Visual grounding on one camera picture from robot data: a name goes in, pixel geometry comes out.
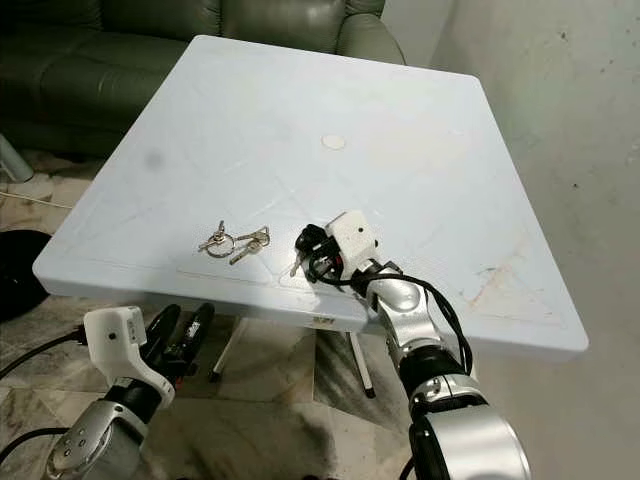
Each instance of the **cable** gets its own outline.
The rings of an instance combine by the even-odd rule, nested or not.
[[[0,452],[0,465],[2,465],[2,462],[6,460],[6,458],[9,456],[11,452],[13,452],[19,445],[26,442],[27,440],[30,440],[36,437],[42,437],[44,435],[62,435],[63,433],[66,433],[67,430],[69,429],[66,427],[39,428],[37,430],[33,430],[31,432],[27,432],[23,435],[20,435],[18,438],[12,441],[9,445],[7,445],[2,449],[2,452]]]
[[[0,380],[7,376],[11,370],[22,365],[24,362],[29,360],[31,357],[36,356],[39,353],[44,352],[45,350],[49,350],[51,347],[55,347],[56,345],[60,345],[61,343],[68,342],[70,340],[76,340],[78,343],[82,345],[87,344],[87,336],[84,331],[84,325],[79,325],[73,332],[67,333],[61,337],[55,338],[39,347],[34,348],[33,350],[29,350],[27,353],[22,355],[21,357],[15,359],[9,365],[0,370]]]
[[[398,480],[407,480],[409,478],[409,474],[411,473],[411,470],[413,470],[414,464],[415,462],[413,461],[413,457],[407,460],[407,463],[402,469],[402,472],[400,472],[400,476],[398,477]]]
[[[453,330],[453,333],[455,333],[456,335],[462,368],[464,368],[467,375],[471,374],[471,369],[473,368],[473,352],[471,351],[471,346],[469,345],[469,342],[462,332],[462,327],[460,326],[458,315],[456,314],[455,310],[446,299],[446,297],[442,295],[442,293],[440,293],[437,288],[435,288],[425,280],[400,273],[374,273],[371,275],[364,274],[358,277],[352,277],[349,280],[335,280],[326,278],[324,275],[320,275],[315,269],[315,262],[320,258],[322,254],[324,254],[324,252],[322,251],[322,248],[319,248],[310,255],[309,273],[319,282],[326,283],[327,285],[333,285],[336,287],[353,287],[354,285],[363,283],[367,284],[374,280],[403,280],[405,282],[411,282],[422,287],[425,290],[425,294],[427,294],[427,292],[431,293],[434,300],[436,301],[436,305],[438,305],[438,308],[442,312],[442,316]]]
[[[48,205],[50,207],[56,207],[56,208],[66,208],[67,210],[71,210],[73,208],[73,207],[70,207],[69,205],[62,205],[60,203],[55,203],[55,202],[47,202],[46,200],[39,200],[37,198],[27,197],[26,195],[18,195],[17,193],[0,192],[0,196],[17,198],[20,200],[29,200],[30,202],[33,202],[33,203],[40,203],[42,205]]]

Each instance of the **leather sofa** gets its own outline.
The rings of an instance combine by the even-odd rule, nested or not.
[[[404,63],[384,0],[0,0],[0,132],[106,157],[194,35]]]

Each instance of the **table top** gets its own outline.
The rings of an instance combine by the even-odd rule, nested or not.
[[[191,42],[34,272],[60,295],[375,330],[352,293],[289,275],[301,229],[350,209],[474,347],[586,348],[476,78],[216,37]],[[223,219],[271,244],[234,266],[198,253]]]

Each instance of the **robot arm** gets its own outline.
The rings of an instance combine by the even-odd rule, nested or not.
[[[358,211],[342,214],[324,230],[309,225],[296,241],[310,281],[351,286],[384,326],[389,354],[409,397],[417,478],[530,479],[514,431],[470,376],[471,349],[451,305],[431,285],[403,275],[393,263],[380,265],[376,246]],[[462,364],[429,315],[427,290],[453,320]]]
[[[137,307],[89,312],[84,325],[91,360],[110,389],[93,402],[51,451],[43,480],[117,480],[133,476],[147,424],[173,400],[176,382],[189,373],[213,318],[204,304],[178,341],[180,308],[165,308],[145,331]]]

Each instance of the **marble floor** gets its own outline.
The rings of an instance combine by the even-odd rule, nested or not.
[[[100,168],[27,152],[38,173],[0,191],[72,206]],[[0,196],[0,231],[55,232],[69,210]],[[107,301],[49,297],[22,317],[0,324],[0,368],[30,348],[69,331],[85,312]],[[159,311],[142,306],[146,319]],[[168,410],[151,423],[136,479],[297,480],[397,478],[409,457],[406,396],[382,338],[361,335],[377,397],[360,385],[348,341],[253,320],[232,351],[219,384],[207,369],[234,319],[217,318],[188,377]],[[0,381],[0,446],[41,427],[69,426],[107,389],[86,347],[63,344],[40,354]],[[0,479],[39,479],[54,438],[30,440],[0,469]]]

